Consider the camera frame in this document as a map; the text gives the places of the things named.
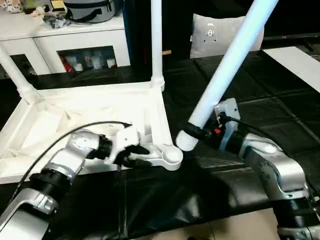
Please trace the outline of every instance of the white pillow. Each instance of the white pillow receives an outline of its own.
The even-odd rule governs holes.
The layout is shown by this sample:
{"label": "white pillow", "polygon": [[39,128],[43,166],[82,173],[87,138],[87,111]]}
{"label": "white pillow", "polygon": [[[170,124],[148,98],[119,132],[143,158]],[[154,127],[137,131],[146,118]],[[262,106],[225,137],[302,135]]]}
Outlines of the white pillow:
{"label": "white pillow", "polygon": [[[190,58],[224,55],[242,25],[244,16],[216,19],[193,14],[193,34]],[[258,51],[265,29],[259,33],[251,51]]]}

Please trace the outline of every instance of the black table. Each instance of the black table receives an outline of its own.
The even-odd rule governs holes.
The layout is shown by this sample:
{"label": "black table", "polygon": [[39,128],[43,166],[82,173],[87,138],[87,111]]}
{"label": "black table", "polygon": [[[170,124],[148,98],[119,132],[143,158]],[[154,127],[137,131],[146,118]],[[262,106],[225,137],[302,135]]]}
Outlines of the black table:
{"label": "black table", "polygon": [[[221,57],[164,66],[163,100],[174,139]],[[38,89],[148,81],[145,69],[120,67],[30,79]],[[0,124],[19,102],[12,83],[0,89]],[[250,53],[224,99],[236,98],[242,120],[274,136],[320,189],[320,94],[263,52]],[[15,184],[0,186],[0,212]],[[179,170],[162,167],[79,176],[45,239],[132,239],[269,208],[257,175],[237,156],[199,143]]]}

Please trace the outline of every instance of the white plastic leg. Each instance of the white plastic leg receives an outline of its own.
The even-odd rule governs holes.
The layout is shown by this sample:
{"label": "white plastic leg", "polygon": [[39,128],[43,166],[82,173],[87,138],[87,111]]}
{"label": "white plastic leg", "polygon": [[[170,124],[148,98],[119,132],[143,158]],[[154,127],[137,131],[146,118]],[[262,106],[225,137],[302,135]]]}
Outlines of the white plastic leg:
{"label": "white plastic leg", "polygon": [[26,100],[28,104],[33,104],[41,98],[38,91],[32,86],[20,72],[12,58],[7,54],[5,49],[0,45],[0,64],[14,82],[20,97]]}
{"label": "white plastic leg", "polygon": [[162,0],[151,0],[152,77],[151,87],[165,89],[162,70]]}

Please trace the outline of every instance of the gray bag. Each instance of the gray bag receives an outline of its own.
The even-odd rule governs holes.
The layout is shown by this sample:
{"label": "gray bag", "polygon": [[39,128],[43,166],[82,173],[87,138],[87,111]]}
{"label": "gray bag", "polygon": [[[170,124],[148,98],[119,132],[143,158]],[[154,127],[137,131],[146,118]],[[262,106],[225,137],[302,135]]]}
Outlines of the gray bag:
{"label": "gray bag", "polygon": [[123,0],[64,0],[66,18],[75,23],[101,23],[111,19]]}

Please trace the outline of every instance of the white shelf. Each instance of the white shelf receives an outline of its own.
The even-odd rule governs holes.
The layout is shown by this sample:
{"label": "white shelf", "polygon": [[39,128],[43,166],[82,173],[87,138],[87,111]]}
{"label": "white shelf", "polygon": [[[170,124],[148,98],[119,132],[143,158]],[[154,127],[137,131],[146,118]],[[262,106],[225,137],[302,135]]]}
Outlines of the white shelf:
{"label": "white shelf", "polygon": [[59,29],[46,26],[39,16],[31,17],[25,13],[7,14],[4,10],[0,11],[0,22],[0,41],[125,29],[121,11],[105,22],[70,24]]}

